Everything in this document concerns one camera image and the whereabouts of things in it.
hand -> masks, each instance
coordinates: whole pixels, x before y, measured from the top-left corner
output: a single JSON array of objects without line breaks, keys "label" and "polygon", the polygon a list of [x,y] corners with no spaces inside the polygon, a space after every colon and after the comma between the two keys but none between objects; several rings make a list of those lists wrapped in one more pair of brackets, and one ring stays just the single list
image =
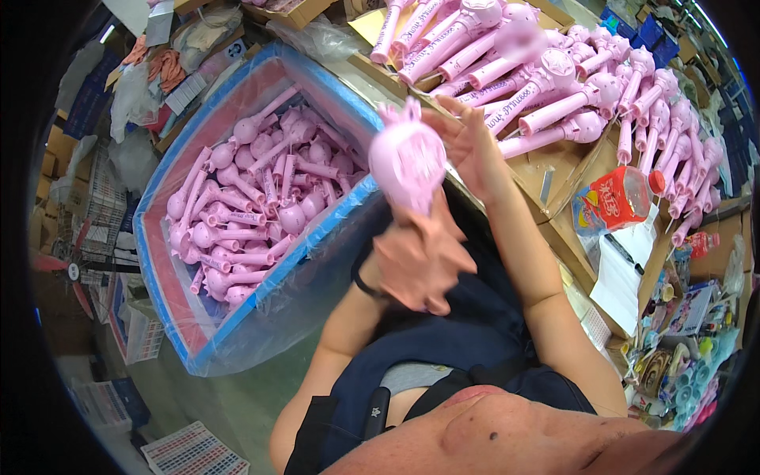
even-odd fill
[{"label": "hand", "polygon": [[435,99],[460,120],[423,109],[423,122],[441,137],[448,159],[473,195],[485,204],[493,203],[509,172],[496,138],[486,127],[483,109],[473,109],[448,96]]}]

red bottle cap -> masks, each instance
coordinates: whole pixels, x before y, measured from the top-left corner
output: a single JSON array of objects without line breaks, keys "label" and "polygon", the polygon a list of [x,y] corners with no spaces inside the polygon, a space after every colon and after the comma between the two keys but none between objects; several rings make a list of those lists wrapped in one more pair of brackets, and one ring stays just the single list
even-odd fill
[{"label": "red bottle cap", "polygon": [[660,170],[655,170],[649,174],[649,188],[656,195],[665,191],[665,177]]}]

pen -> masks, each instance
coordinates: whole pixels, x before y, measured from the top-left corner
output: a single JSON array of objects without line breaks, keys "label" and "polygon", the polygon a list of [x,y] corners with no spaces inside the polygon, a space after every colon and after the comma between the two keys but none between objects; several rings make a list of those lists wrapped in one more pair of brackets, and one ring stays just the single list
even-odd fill
[{"label": "pen", "polygon": [[633,264],[633,268],[636,269],[636,272],[638,272],[639,275],[644,275],[644,268],[641,266],[641,264],[637,263],[633,260],[631,255],[628,253],[628,251],[625,250],[624,247],[618,242],[617,239],[615,239],[615,236],[612,234],[605,234],[604,237],[607,239],[607,241],[610,241],[610,244],[613,245],[613,248],[628,262]]}]

fan blade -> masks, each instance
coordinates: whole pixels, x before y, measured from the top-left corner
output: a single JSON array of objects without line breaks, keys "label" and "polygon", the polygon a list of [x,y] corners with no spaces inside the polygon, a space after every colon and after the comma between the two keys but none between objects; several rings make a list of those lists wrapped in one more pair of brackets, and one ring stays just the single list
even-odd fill
[{"label": "fan blade", "polygon": [[68,262],[61,261],[54,258],[51,255],[37,252],[32,258],[32,269],[35,271],[51,272],[51,271],[63,271],[68,267]]},{"label": "fan blade", "polygon": [[84,238],[87,237],[87,233],[90,232],[90,225],[92,224],[92,221],[90,221],[90,218],[87,218],[82,223],[82,229],[79,231],[79,236],[77,236],[77,242],[74,244],[74,250],[78,251],[80,247],[82,247],[82,242],[84,241]]},{"label": "fan blade", "polygon": [[87,301],[87,296],[84,295],[84,290],[82,290],[81,284],[78,282],[74,282],[71,284],[72,287],[74,287],[74,294],[77,296],[77,300],[79,300],[79,305],[82,306],[82,309],[84,310],[84,313],[87,314],[90,319],[93,317],[93,311],[90,308],[90,303]]}]

gray undershirt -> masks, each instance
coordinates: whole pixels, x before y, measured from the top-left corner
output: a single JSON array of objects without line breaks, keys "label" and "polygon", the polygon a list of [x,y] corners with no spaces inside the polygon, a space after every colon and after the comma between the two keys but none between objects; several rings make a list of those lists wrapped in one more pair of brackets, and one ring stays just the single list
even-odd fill
[{"label": "gray undershirt", "polygon": [[451,367],[444,365],[405,361],[391,366],[383,375],[380,385],[390,389],[391,396],[395,396],[407,389],[432,386],[448,376],[451,370]]}]

